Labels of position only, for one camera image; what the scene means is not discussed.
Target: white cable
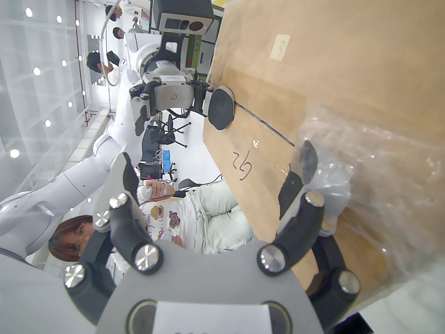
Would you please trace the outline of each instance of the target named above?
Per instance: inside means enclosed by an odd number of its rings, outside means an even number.
[[[104,25],[102,26],[102,30],[100,32],[100,41],[99,41],[99,47],[100,47],[100,64],[102,65],[102,70],[105,67],[105,56],[106,53],[104,51],[103,48],[103,38],[104,38],[104,33],[105,33],[105,29],[107,27],[108,21],[110,20],[111,16],[114,14],[114,10],[116,9],[117,6],[119,6],[119,3],[122,0],[117,0],[116,3],[113,5],[113,7],[110,9],[110,12],[107,15],[107,18],[105,19]],[[106,82],[111,85],[111,86],[117,86],[119,84],[119,81],[116,84],[111,84],[110,81],[108,80],[108,74],[104,75]]]

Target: glasses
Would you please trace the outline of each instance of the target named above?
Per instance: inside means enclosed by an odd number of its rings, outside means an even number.
[[[84,234],[84,224],[85,224],[85,223],[82,223],[82,224],[79,226],[79,236],[81,237],[81,240],[80,240],[80,242],[78,243],[78,245],[76,246],[76,252],[78,253],[78,256],[80,256],[80,252],[81,252],[82,237],[83,237],[83,234]]]

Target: brown hair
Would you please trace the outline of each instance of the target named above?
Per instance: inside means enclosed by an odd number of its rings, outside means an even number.
[[[92,216],[76,216],[60,223],[48,241],[51,255],[62,261],[79,261],[76,245],[61,242],[60,237],[79,228],[82,223],[92,223]]]

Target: person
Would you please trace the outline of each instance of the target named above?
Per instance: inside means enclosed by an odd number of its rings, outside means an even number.
[[[105,15],[113,8],[113,5],[107,5],[105,7]],[[119,6],[113,10],[110,19],[116,21],[122,16],[122,13],[133,16],[133,21],[137,22],[141,17],[149,19],[150,16],[150,0],[122,0]]]
[[[152,188],[150,199],[146,191]],[[254,232],[226,181],[202,185],[182,199],[171,199],[175,189],[162,180],[149,180],[138,188],[140,209],[146,216],[152,240],[169,240],[196,253],[233,251],[248,243]],[[49,240],[49,251],[63,261],[78,261],[94,227],[92,216],[62,222]],[[119,270],[128,263],[119,253],[111,254]]]
[[[115,27],[115,28],[113,28],[113,35],[117,39],[122,39],[122,38],[124,38],[125,32],[121,28]]]
[[[135,24],[134,28],[129,29],[128,32],[129,33],[148,33],[148,30],[142,29],[139,25]],[[113,35],[117,39],[122,39],[122,38],[124,38],[125,32],[121,28],[119,28],[119,27],[114,27],[113,28]]]
[[[113,84],[117,83],[119,81],[119,70],[115,70],[113,65],[118,67],[121,60],[113,51],[107,52],[107,60],[108,66],[102,67],[100,53],[91,52],[86,58],[86,65],[90,70],[106,76],[108,81],[111,81]]]

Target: handwritten number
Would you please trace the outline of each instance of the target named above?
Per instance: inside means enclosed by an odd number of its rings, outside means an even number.
[[[240,178],[240,181],[243,181],[249,175],[250,171],[252,170],[252,164],[250,162],[245,162],[245,164],[243,164],[243,166],[245,166],[245,165],[249,165],[250,168],[249,168],[249,171],[246,173],[246,175],[243,178]]]
[[[236,158],[235,158],[235,160],[233,161],[232,164],[233,164],[234,169],[237,169],[236,166],[235,166],[235,162],[236,162],[236,160],[238,159],[238,157],[239,157],[240,155],[239,155],[237,152],[235,152],[235,151],[232,152],[232,153],[233,153],[233,154],[236,154]]]
[[[279,46],[279,49],[280,49],[280,53],[281,53],[281,54],[283,53],[282,48],[283,48],[283,45],[284,45],[285,43],[286,43],[286,42],[285,42],[284,40],[282,40],[282,41],[281,41],[281,46]]]
[[[234,167],[234,169],[238,169],[238,168],[236,168],[235,162],[236,162],[237,159],[240,157],[240,155],[239,155],[239,153],[237,153],[237,152],[235,152],[235,151],[233,151],[232,153],[233,153],[233,154],[236,154],[236,158],[235,158],[235,160],[234,160],[233,163],[232,163],[232,164],[233,164],[233,167]],[[240,171],[241,171],[241,172],[246,172],[246,171],[247,171],[246,175],[245,175],[244,177],[240,178],[240,181],[245,180],[245,178],[249,175],[250,171],[252,170],[252,163],[250,163],[250,162],[246,162],[247,159],[248,159],[249,154],[250,154],[250,151],[248,151],[248,153],[246,154],[246,158],[244,158],[243,162],[242,162],[241,165],[240,165]],[[243,168],[244,166],[249,166],[249,170]]]

